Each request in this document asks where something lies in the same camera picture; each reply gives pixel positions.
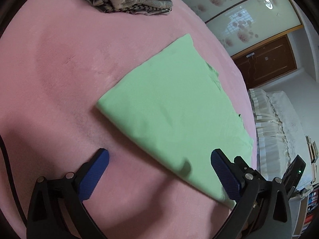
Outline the stack of books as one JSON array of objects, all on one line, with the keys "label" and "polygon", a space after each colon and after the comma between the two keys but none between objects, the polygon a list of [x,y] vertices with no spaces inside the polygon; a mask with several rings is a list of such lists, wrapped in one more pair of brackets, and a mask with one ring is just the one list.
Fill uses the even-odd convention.
[{"label": "stack of books", "polygon": [[317,149],[316,142],[312,141],[311,138],[307,135],[305,136],[305,138],[306,138],[308,149],[309,149],[311,163],[315,164],[318,159],[318,149]]}]

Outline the green t-shirt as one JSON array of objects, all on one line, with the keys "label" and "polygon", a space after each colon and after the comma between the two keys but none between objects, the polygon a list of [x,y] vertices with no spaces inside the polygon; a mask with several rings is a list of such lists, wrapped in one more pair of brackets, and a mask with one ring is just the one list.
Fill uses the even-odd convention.
[{"label": "green t-shirt", "polygon": [[210,157],[221,149],[251,163],[254,117],[242,81],[235,92],[184,35],[127,73],[96,104],[139,148],[182,180],[228,207]]}]

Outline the dark brown door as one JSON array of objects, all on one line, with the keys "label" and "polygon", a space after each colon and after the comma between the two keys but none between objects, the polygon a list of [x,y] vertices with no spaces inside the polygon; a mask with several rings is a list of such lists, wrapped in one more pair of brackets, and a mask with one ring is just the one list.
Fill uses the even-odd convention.
[{"label": "dark brown door", "polygon": [[255,88],[297,69],[288,36],[284,35],[234,59],[248,89]]}]

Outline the lace covered furniture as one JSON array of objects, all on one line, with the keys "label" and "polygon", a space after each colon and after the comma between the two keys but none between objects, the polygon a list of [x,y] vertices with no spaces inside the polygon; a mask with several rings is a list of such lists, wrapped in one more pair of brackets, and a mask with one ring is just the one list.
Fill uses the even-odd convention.
[{"label": "lace covered furniture", "polygon": [[306,167],[296,189],[309,190],[313,175],[307,140],[288,96],[261,88],[250,89],[248,94],[256,126],[258,171],[267,180],[282,177],[299,155]]}]

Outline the floral sliding wardrobe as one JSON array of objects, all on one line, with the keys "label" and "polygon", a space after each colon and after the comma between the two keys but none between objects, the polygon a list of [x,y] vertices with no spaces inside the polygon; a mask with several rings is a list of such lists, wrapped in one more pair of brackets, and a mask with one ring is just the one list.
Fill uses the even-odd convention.
[{"label": "floral sliding wardrobe", "polygon": [[301,26],[291,0],[183,0],[230,56]]}]

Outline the pink bed blanket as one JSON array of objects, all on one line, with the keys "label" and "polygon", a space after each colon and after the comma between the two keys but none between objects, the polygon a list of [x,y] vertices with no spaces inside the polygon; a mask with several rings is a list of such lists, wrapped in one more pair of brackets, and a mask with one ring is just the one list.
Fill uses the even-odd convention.
[{"label": "pink bed blanket", "polygon": [[212,151],[256,166],[243,77],[182,0],[166,16],[27,0],[1,37],[1,136],[25,214],[40,177],[106,149],[84,206],[107,238],[213,238],[234,202]]}]

